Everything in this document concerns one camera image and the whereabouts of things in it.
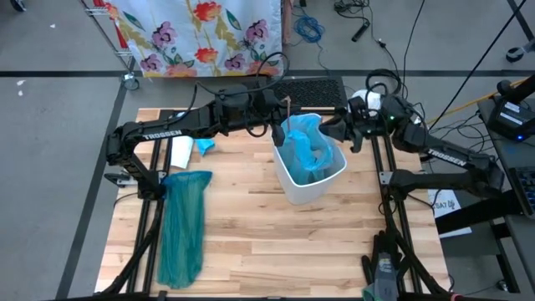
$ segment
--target blue cable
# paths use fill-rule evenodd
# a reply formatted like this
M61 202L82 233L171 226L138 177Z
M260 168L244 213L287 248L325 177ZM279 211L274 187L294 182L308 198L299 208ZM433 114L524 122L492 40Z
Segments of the blue cable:
M316 18L310 17L307 15L307 13L304 11L303 8L301 8L301 11L303 11L303 14L297 15L295 13L292 13L293 16L299 17L297 21L293 24L293 30L295 33L297 33L299 36L301 36L301 40L297 42L296 44L289 44L290 46L294 47L299 44L301 44L302 41L305 41L307 43L315 43L318 45L319 53L318 53L318 64L325 69L329 75L329 68L325 67L321 63L321 53L324 51L324 48L321 47L319 44L319 41L323 37L325 33L325 27L321 25Z

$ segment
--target flower print curtain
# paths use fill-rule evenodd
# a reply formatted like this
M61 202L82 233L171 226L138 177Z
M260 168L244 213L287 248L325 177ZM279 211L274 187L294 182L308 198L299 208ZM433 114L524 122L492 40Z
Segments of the flower print curtain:
M108 0L145 77L255 74L282 51L281 0ZM283 72L273 57L262 74Z

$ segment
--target black keyboard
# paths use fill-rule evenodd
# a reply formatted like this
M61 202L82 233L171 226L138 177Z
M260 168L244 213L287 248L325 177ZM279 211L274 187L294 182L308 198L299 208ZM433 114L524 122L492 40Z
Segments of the black keyboard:
M535 167L511 168L509 174L524 214L535 218Z
M341 77L284 79L272 89L278 99L290 96L293 104L302 107L345 107L348 102Z

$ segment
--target white sticker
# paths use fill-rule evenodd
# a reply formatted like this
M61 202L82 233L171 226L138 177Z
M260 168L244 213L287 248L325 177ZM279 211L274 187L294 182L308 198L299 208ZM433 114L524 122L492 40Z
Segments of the white sticker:
M513 105L512 103L510 102L506 102L505 103L505 107L510 109L510 110L513 110L517 113L520 113L520 107L518 105Z
M520 120L518 120L516 118L513 118L513 117L511 117L511 116L509 116L509 115L507 115L507 114L505 114L503 112L500 113L500 116L505 118L505 119L507 119L507 120L510 120L510 121L516 123L517 125L522 125L522 122Z

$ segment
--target gray floor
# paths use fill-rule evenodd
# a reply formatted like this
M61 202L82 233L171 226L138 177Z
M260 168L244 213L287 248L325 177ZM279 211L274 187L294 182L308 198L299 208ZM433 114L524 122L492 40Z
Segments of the gray floor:
M339 17L331 9L333 2L308 0L306 10L326 27L320 42L324 47L323 64L330 69L349 71L392 68L388 56L371 40L369 31L358 43L350 41L360 26L359 21ZM371 2L374 35L387 43L402 68L403 53L420 2ZM15 13L8 1L0 2L0 71L122 70L76 1L26 0L26 4L29 10L21 14ZM522 10L532 29L535 29L534 5L530 1ZM504 0L428 1L407 55L407 70L470 70L510 14L511 9ZM107 18L100 21L106 31L113 33ZM294 36L293 41L296 43L298 37ZM533 54L516 64L504 59L507 49L526 41L518 22L513 21L480 70L535 70ZM288 48L288 56L293 70L322 69L317 63L318 47L314 44L301 43ZM17 86L20 79L26 82ZM455 105L491 92L501 79L472 78ZM409 76L406 84L410 101L422 102L427 116L433 117L444 108L462 80L459 76ZM208 82L223 86L232 81ZM134 119L140 107L181 107L190 101L191 81L140 79L140 83L139 90L127 93L119 123ZM362 89L364 77L344 77L344 83ZM0 125L10 129L0 134L3 141L0 157L4 159L0 171L0 189L4 195L0 211L0 238L4 241L0 245L3 271L0 299L55 297L119 87L119 80L113 77L0 78L3 92ZM199 105L209 100L209 95L202 92L197 98ZM465 119L475 109L471 107L449 116L441 124ZM454 133L448 139L464 146L473 144L472 140ZM453 171L440 164L433 168ZM116 188L107 181L99 186L70 296L89 295L94 290L116 194ZM470 201L461 197L463 202ZM490 255L492 245L486 244L486 238L488 232L481 228L469 239L443 241L457 292L477 291L502 278L496 259ZM533 299L514 247L508 241L504 243L523 293L511 296L489 289L476 296ZM478 255L466 256L468 251Z

